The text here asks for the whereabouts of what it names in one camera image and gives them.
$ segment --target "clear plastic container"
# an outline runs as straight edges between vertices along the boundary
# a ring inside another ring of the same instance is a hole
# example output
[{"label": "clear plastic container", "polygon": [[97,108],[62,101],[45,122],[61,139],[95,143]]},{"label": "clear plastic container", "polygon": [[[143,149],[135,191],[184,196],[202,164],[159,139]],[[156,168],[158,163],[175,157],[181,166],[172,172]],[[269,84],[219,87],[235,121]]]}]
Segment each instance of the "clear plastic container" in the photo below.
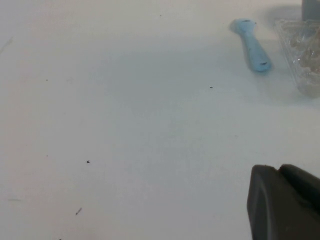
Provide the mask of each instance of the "clear plastic container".
[{"label": "clear plastic container", "polygon": [[320,97],[320,22],[277,20],[275,27],[298,89]]}]

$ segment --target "light blue plastic spoon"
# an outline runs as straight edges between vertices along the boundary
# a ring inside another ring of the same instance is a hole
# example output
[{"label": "light blue plastic spoon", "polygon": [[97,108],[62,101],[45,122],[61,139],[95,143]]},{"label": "light blue plastic spoon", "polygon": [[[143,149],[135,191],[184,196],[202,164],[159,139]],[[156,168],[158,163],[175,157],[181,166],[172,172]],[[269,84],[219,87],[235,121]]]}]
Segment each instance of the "light blue plastic spoon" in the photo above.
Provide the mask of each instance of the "light blue plastic spoon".
[{"label": "light blue plastic spoon", "polygon": [[235,20],[235,29],[245,42],[252,69],[256,72],[267,72],[271,69],[271,61],[255,37],[256,23],[250,19]]}]

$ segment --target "gray object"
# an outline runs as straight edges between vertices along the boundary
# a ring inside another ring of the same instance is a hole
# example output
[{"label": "gray object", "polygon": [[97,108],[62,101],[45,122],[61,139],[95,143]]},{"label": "gray object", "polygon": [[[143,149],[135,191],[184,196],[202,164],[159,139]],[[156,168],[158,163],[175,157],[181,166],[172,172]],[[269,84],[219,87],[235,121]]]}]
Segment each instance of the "gray object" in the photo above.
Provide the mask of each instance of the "gray object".
[{"label": "gray object", "polygon": [[302,20],[320,21],[320,0],[302,0]]}]

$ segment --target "black plastic object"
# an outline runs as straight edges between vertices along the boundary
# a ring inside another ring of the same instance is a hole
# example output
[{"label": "black plastic object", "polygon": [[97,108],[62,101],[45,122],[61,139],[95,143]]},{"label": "black plastic object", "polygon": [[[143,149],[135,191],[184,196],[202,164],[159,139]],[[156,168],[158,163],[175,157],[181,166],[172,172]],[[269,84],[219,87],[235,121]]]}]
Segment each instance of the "black plastic object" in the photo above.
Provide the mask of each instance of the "black plastic object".
[{"label": "black plastic object", "polygon": [[296,166],[254,166],[247,209],[253,240],[320,240],[320,179]]}]

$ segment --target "white table surface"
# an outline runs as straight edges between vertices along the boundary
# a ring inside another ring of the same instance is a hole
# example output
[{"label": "white table surface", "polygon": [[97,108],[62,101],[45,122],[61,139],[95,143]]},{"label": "white table surface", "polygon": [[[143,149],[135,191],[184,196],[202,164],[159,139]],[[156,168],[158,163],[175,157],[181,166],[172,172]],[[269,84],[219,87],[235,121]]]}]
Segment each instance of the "white table surface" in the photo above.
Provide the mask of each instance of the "white table surface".
[{"label": "white table surface", "polygon": [[[254,165],[320,176],[320,100],[297,91],[273,29],[300,5],[2,0],[1,238],[251,239]],[[268,75],[229,29],[243,17]]]}]

